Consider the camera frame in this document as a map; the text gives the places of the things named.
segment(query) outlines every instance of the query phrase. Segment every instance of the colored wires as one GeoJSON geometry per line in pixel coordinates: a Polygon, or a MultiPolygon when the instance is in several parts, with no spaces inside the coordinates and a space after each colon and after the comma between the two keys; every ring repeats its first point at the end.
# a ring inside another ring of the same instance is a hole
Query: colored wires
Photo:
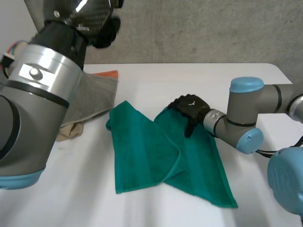
{"type": "MultiPolygon", "coordinates": [[[[15,55],[17,53],[17,49],[18,47],[20,47],[22,44],[27,44],[27,41],[25,40],[20,40],[20,41],[17,41],[15,42],[12,46],[9,47],[9,49],[6,51],[6,53],[4,53],[4,56],[6,58],[9,58],[9,59],[12,59],[12,61],[15,60],[15,55]]],[[[1,63],[1,69],[3,71],[3,74],[6,78],[9,78],[10,76],[10,73],[9,73],[9,66],[5,65],[3,60],[2,60],[2,63],[1,63]]]]}

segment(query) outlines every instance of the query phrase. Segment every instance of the white table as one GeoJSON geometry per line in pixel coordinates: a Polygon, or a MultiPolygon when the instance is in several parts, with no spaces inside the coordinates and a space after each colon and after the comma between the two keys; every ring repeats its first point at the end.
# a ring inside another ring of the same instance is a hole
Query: white table
{"type": "MultiPolygon", "coordinates": [[[[290,83],[270,64],[87,65],[88,73],[119,70],[116,105],[127,100],[155,116],[180,95],[196,94],[226,112],[230,81],[260,77],[290,83]]],[[[246,156],[217,140],[238,209],[221,209],[166,184],[115,194],[114,150],[108,114],[85,124],[81,137],[56,143],[47,168],[31,188],[0,191],[1,227],[299,227],[267,185],[268,159],[246,156]]],[[[297,142],[303,126],[284,114],[261,115],[264,149],[297,142]]]]}

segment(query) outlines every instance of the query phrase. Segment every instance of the green towel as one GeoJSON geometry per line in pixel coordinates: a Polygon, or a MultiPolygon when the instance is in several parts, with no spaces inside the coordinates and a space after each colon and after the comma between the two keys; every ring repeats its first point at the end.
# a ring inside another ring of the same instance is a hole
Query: green towel
{"type": "Polygon", "coordinates": [[[238,207],[215,141],[202,126],[184,137],[187,118],[172,109],[155,122],[123,102],[110,111],[107,128],[115,149],[116,193],[165,182],[219,207],[238,207]]]}
{"type": "Polygon", "coordinates": [[[184,169],[180,149],[154,122],[123,102],[109,112],[116,193],[158,185],[184,169]]]}
{"type": "Polygon", "coordinates": [[[185,163],[185,171],[167,179],[165,183],[219,207],[238,207],[215,140],[203,126],[199,124],[192,136],[185,138],[184,129],[188,119],[173,109],[164,110],[154,122],[181,149],[181,160],[185,163]]]}

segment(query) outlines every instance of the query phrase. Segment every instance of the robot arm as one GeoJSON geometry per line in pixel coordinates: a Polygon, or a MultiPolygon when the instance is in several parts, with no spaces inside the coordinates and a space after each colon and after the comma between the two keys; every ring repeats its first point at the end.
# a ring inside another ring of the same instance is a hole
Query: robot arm
{"type": "Polygon", "coordinates": [[[238,151],[250,154],[263,142],[263,133],[256,128],[259,113],[286,113],[303,122],[303,89],[292,84],[264,85],[259,78],[234,79],[227,114],[211,110],[203,125],[238,151]]]}
{"type": "MultiPolygon", "coordinates": [[[[301,85],[264,85],[258,78],[232,81],[227,114],[211,110],[200,117],[206,130],[244,154],[260,149],[263,133],[256,128],[258,114],[286,113],[303,123],[301,85]]],[[[303,217],[303,148],[277,151],[270,159],[267,178],[278,203],[303,217]]]]}
{"type": "Polygon", "coordinates": [[[45,27],[0,91],[0,188],[36,183],[82,76],[88,45],[107,47],[121,0],[45,0],[45,27]]]}

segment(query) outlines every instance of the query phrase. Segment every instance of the blue joint cap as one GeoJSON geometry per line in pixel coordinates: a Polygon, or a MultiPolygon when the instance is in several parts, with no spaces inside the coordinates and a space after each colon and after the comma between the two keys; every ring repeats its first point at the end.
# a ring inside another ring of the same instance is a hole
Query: blue joint cap
{"type": "Polygon", "coordinates": [[[21,189],[34,185],[40,178],[44,169],[26,175],[0,176],[0,189],[21,189]]]}
{"type": "Polygon", "coordinates": [[[285,148],[269,160],[267,178],[277,202],[303,217],[303,148],[285,148]]]}
{"type": "Polygon", "coordinates": [[[260,129],[254,128],[247,131],[238,141],[236,149],[246,155],[256,152],[263,143],[263,133],[260,129]]]}
{"type": "Polygon", "coordinates": [[[232,80],[229,91],[232,93],[249,93],[264,87],[264,82],[257,77],[239,77],[232,80]]]}

